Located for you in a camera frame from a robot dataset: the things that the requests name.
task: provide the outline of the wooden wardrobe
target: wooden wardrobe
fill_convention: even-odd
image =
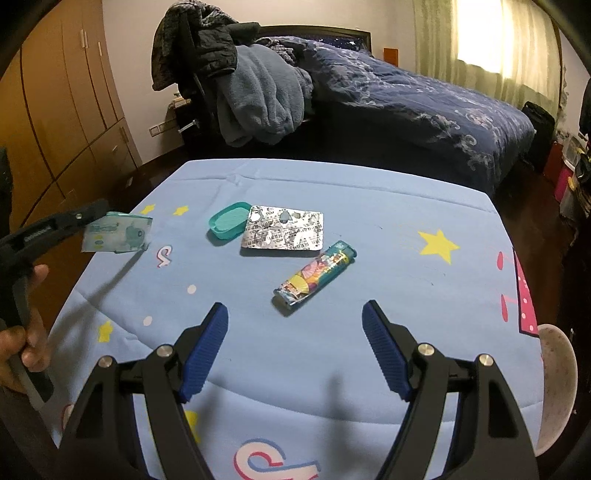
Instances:
[[[14,178],[11,231],[109,197],[141,164],[115,89],[101,0],[62,0],[24,41],[0,79],[0,145]],[[48,328],[90,261],[80,242],[39,260],[51,271],[31,304]]]

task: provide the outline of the lighter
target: lighter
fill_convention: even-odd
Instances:
[[[274,290],[275,296],[292,308],[335,278],[355,257],[357,252],[349,244],[338,241],[283,282]]]

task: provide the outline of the light blue bedsheet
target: light blue bedsheet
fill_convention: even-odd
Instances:
[[[358,257],[285,317],[272,291],[309,258],[241,252],[239,239],[212,242],[208,219],[238,201],[321,211],[325,246],[342,239]],[[203,160],[182,166],[140,211],[154,218],[149,250],[96,254],[51,331],[56,393],[42,415],[56,442],[64,407],[102,355],[143,358],[220,301],[229,331],[203,392],[186,405],[213,474],[280,480],[291,469],[295,480],[373,479],[407,404],[388,390],[363,333],[361,310],[370,299],[447,356],[493,355],[537,442],[540,341],[519,332],[510,301],[504,321],[501,296],[518,298],[512,245],[484,193],[347,165]],[[158,257],[165,246],[169,264]],[[455,403],[449,395],[428,478],[445,463]],[[161,478],[145,404],[136,404],[150,473]]]

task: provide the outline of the soap dish lid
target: soap dish lid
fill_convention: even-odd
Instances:
[[[237,202],[220,210],[209,219],[209,228],[220,240],[231,240],[246,228],[251,204]]]

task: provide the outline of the curtain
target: curtain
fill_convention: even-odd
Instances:
[[[550,17],[531,0],[414,0],[417,71],[552,116],[560,54]]]

